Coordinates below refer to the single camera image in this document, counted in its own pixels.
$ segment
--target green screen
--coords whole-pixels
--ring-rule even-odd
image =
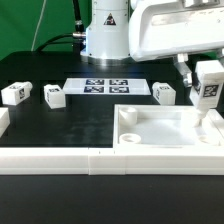
[[[15,51],[30,51],[44,0],[0,0],[0,59]],[[91,21],[91,0],[79,0],[85,28]],[[72,0],[47,0],[35,49],[48,39],[75,31]],[[50,46],[49,50],[72,50]]]

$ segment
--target small white block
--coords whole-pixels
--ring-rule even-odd
[[[1,91],[2,103],[7,105],[17,105],[30,96],[32,89],[30,82],[15,82]]]
[[[152,86],[153,97],[161,105],[175,105],[176,91],[167,83],[156,82]]]
[[[44,98],[51,109],[66,107],[65,93],[58,85],[44,86]]]
[[[10,124],[8,108],[0,108],[0,137]]]

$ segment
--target black table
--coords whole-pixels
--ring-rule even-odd
[[[194,56],[189,66],[194,70]],[[0,62],[0,88],[30,81],[31,97],[9,106],[11,125],[1,147],[112,147],[115,104],[157,104],[152,96],[68,95],[51,110],[43,86],[67,78],[144,78],[167,82],[176,105],[191,104],[171,59],[101,67],[72,53],[17,52]],[[218,111],[223,114],[223,99]],[[0,176],[0,223],[219,224],[224,220],[222,176]]]

